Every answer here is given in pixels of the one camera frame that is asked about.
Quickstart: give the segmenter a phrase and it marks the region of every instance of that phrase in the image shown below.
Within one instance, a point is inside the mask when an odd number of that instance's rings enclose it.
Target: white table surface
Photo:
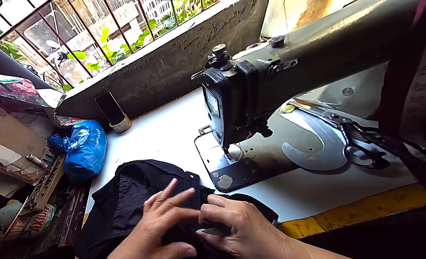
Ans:
[[[107,134],[107,152],[100,175],[92,182],[85,213],[95,191],[107,184],[119,165],[141,159],[172,163],[200,176],[200,184],[214,189],[194,145],[198,129],[209,125],[201,89],[166,104],[140,118],[124,133]],[[385,172],[351,165],[337,175],[314,174],[296,169],[228,194],[250,195],[269,206],[279,221],[310,217],[373,194],[417,182],[400,162]]]

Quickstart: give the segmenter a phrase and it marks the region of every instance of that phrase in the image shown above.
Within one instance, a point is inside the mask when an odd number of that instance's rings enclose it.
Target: yellow table edge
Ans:
[[[426,206],[426,190],[421,184],[414,183],[312,217],[285,221],[277,228],[287,236],[299,239],[423,206]]]

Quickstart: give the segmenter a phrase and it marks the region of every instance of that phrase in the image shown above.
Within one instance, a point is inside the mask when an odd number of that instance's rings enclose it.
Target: satellite dish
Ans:
[[[57,48],[60,48],[61,46],[60,46],[60,44],[58,44],[57,42],[55,42],[55,41],[51,41],[51,40],[48,40],[48,41],[46,41],[45,42],[50,48],[53,48],[53,49],[57,49]]]

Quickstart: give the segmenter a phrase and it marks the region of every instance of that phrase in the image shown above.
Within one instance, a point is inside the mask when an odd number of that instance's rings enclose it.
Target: black garment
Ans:
[[[208,195],[214,192],[200,186],[198,175],[169,163],[140,160],[120,165],[114,178],[92,195],[95,204],[74,243],[76,256],[80,259],[107,258],[141,219],[144,202],[163,190],[173,178],[178,179],[173,195],[190,187],[195,189],[192,199],[182,207],[200,209],[203,203],[208,203]],[[272,209],[252,197],[244,194],[224,196],[253,203],[270,222],[278,219]],[[162,242],[189,243],[197,250],[197,258],[233,258],[206,243],[195,233],[198,228],[197,220],[182,221],[165,233]]]

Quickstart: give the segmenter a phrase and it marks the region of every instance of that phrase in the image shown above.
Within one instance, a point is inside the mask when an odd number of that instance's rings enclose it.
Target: smartphone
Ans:
[[[125,119],[125,113],[122,111],[111,92],[105,92],[99,97],[95,98],[101,111],[106,115],[111,125],[117,125]]]

